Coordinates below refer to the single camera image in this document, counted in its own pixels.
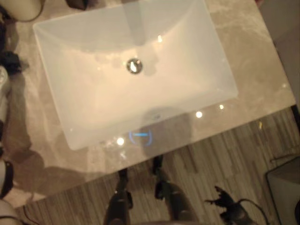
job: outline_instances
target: electrical cord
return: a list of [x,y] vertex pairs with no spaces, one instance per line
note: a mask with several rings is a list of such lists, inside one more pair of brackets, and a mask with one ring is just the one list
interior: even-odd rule
[[252,203],[254,206],[256,206],[256,208],[259,209],[259,211],[262,213],[263,217],[264,217],[264,220],[266,222],[266,225],[270,225],[271,223],[268,221],[268,218],[265,214],[265,212],[263,211],[262,207],[260,207],[258,204],[256,204],[255,202],[251,201],[250,199],[247,199],[247,198],[242,198],[238,201],[238,203],[242,203],[242,202],[249,202],[249,203]]
[[36,224],[36,225],[40,225],[38,222],[36,222],[36,221],[34,221],[34,220],[32,220],[32,219],[29,218],[25,206],[23,206],[23,211],[24,211],[25,217],[26,217],[30,222],[32,222],[32,223],[34,223],[34,224]]

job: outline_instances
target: vanity countertop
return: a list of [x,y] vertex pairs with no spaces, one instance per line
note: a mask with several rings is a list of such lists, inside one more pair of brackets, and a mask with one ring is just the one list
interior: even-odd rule
[[[113,7],[125,0],[91,1],[88,10]],[[28,64],[11,77],[9,116],[3,142],[5,158],[15,168],[15,187],[6,200],[21,206],[94,180],[178,147],[248,123],[295,104],[285,72],[254,0],[206,0],[228,58],[239,95],[143,128],[153,143],[132,143],[127,135],[78,151],[67,145],[54,107],[32,25],[77,13],[63,0],[46,0],[32,22],[7,27],[7,49]],[[119,146],[118,138],[124,144]]]

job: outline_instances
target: white rectangular sink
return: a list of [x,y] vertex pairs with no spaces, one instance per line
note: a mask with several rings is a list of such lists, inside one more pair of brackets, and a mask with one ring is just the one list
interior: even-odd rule
[[[34,32],[73,150],[238,94],[203,0],[140,0],[39,22]],[[128,71],[130,59],[140,73]]]

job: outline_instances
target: blue light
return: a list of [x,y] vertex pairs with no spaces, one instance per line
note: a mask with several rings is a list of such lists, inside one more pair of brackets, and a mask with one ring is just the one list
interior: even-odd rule
[[136,136],[136,137],[148,137],[148,133],[134,133],[133,136]]
[[149,130],[148,133],[132,133],[129,132],[129,139],[133,144],[137,144],[134,140],[134,137],[148,137],[148,142],[144,145],[146,147],[150,146],[152,144],[152,133]]

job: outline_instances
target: chrome drain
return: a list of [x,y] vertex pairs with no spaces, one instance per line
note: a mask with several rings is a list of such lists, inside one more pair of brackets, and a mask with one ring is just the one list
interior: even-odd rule
[[142,62],[139,59],[130,59],[127,62],[127,70],[132,74],[139,74],[143,69]]

